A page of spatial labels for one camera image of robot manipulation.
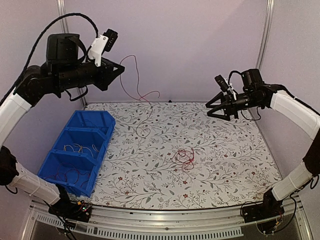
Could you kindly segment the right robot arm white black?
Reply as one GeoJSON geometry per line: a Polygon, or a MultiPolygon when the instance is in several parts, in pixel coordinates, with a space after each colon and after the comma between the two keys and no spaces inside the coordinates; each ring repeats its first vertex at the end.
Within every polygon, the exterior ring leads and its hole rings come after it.
{"type": "Polygon", "coordinates": [[[284,85],[264,82],[256,68],[243,72],[233,70],[227,78],[218,75],[214,79],[221,91],[205,105],[209,117],[230,121],[237,119],[243,110],[268,108],[287,118],[287,123],[277,133],[285,147],[277,156],[295,157],[297,166],[263,194],[262,203],[244,206],[241,210],[245,217],[254,219],[284,213],[283,200],[302,191],[320,175],[319,112],[284,85]]]}

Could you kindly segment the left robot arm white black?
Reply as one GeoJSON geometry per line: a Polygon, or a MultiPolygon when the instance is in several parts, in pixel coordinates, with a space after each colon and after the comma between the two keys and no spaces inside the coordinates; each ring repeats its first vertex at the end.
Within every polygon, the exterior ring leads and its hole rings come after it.
{"type": "MultiPolygon", "coordinates": [[[[0,94],[3,96],[16,81],[40,32],[55,18],[53,14],[21,14],[0,19],[0,94]]],[[[66,93],[61,98],[46,95],[32,108],[6,139],[10,149],[25,168],[36,173],[63,125],[79,101],[70,102],[66,93]]]]}

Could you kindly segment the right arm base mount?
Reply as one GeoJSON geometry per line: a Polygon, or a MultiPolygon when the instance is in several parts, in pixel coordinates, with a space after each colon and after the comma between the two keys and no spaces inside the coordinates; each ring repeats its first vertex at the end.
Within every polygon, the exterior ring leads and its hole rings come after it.
{"type": "Polygon", "coordinates": [[[282,204],[265,206],[263,203],[246,201],[240,207],[240,215],[245,223],[256,222],[258,231],[267,236],[273,235],[283,222],[285,210],[282,204]]]}

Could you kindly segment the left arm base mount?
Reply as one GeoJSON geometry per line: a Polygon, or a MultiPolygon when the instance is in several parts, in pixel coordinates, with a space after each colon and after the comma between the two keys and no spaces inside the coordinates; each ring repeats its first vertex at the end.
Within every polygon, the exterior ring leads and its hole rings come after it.
{"type": "Polygon", "coordinates": [[[49,205],[48,212],[60,218],[88,223],[92,214],[92,204],[80,201],[60,199],[55,204],[49,205]]]}

